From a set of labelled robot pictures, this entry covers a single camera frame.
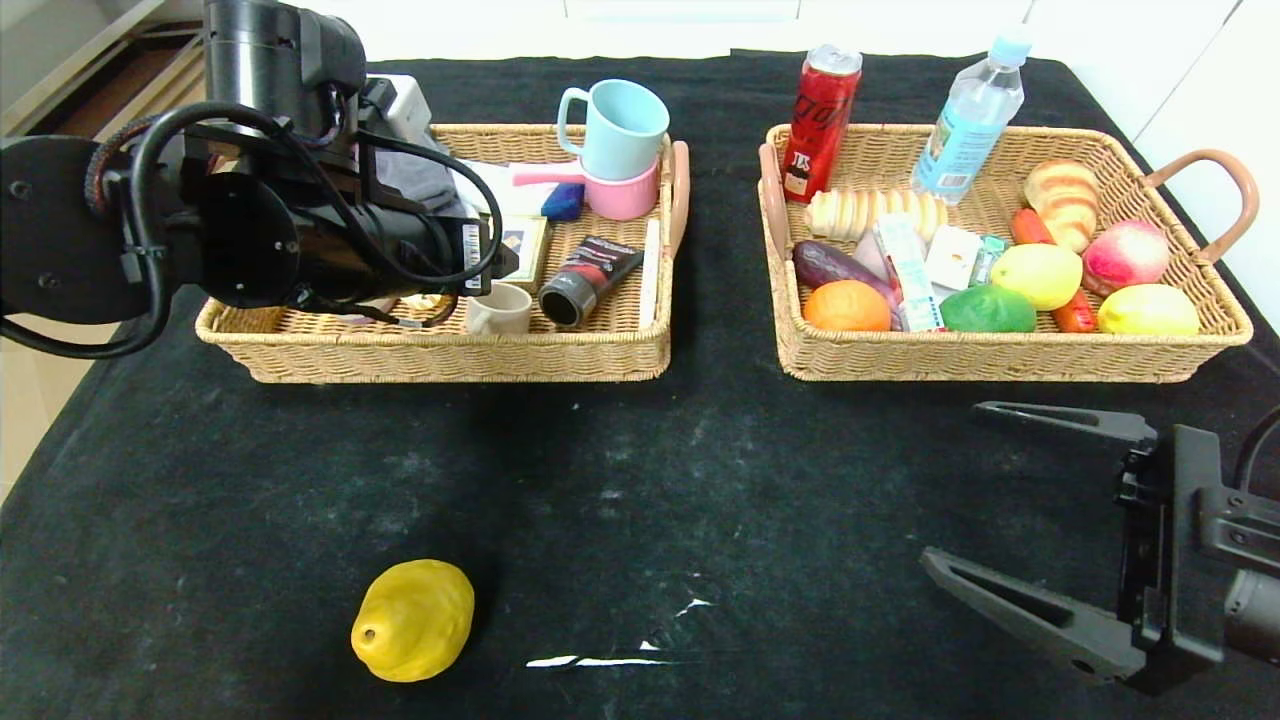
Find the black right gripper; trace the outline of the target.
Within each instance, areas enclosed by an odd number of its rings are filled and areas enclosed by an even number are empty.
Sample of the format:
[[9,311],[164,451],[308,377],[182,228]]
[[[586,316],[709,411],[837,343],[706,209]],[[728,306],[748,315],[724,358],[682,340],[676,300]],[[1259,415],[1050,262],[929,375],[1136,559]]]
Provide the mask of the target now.
[[1155,447],[1128,461],[1117,488],[1119,619],[927,547],[920,562],[941,589],[1093,683],[1161,694],[1220,665],[1228,650],[1277,666],[1277,501],[1222,478],[1215,433],[1174,425],[1158,436],[1140,415],[1098,409],[1009,401],[973,409]]

